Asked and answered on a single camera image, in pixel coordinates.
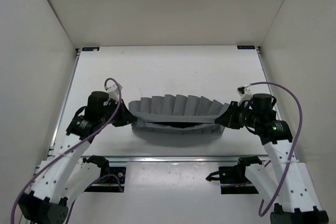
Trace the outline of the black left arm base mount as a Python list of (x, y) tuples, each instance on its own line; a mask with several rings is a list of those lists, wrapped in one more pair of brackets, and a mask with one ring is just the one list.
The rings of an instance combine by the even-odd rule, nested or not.
[(84, 164), (95, 164), (100, 169), (100, 176), (85, 192), (91, 193), (123, 193), (127, 168), (125, 166), (110, 166), (103, 156), (92, 155), (82, 159)]

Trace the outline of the grey pleated skirt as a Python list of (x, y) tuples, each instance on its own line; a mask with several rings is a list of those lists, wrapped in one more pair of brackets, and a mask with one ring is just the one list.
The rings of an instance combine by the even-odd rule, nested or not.
[(225, 127), (215, 120), (228, 107), (228, 103), (203, 96), (181, 94), (142, 97), (129, 103), (136, 117), (133, 131), (178, 135), (221, 135)]

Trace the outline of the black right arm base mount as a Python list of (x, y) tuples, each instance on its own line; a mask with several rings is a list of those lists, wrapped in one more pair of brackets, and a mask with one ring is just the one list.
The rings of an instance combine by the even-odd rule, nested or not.
[(205, 179), (208, 182), (220, 182), (222, 195), (249, 195), (258, 194), (257, 189), (246, 178), (246, 167), (252, 164), (270, 164), (270, 160), (262, 162), (258, 156), (240, 157), (234, 166), (219, 166), (218, 170), (210, 173)]

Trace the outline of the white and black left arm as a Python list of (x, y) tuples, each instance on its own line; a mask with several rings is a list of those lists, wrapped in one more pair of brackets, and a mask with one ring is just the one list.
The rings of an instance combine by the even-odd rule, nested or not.
[(94, 138), (109, 124), (121, 127), (136, 121), (125, 106), (120, 88), (94, 91), (87, 105), (79, 108), (54, 150), (54, 158), (28, 182), (14, 206), (33, 223), (67, 223), (73, 204), (93, 183), (104, 181), (110, 173), (103, 156), (83, 158)]

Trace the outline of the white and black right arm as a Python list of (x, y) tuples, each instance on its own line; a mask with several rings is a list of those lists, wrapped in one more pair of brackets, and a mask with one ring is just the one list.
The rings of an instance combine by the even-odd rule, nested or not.
[(257, 135), (274, 169), (276, 180), (267, 173), (257, 156), (241, 157), (230, 172), (220, 171), (220, 177), (236, 177), (254, 185), (272, 212), (271, 223), (328, 223), (326, 211), (318, 208), (302, 178), (294, 154), (297, 141), (288, 124), (276, 119), (273, 109), (276, 98), (258, 93), (242, 103), (232, 101), (216, 123), (229, 129), (245, 127)]

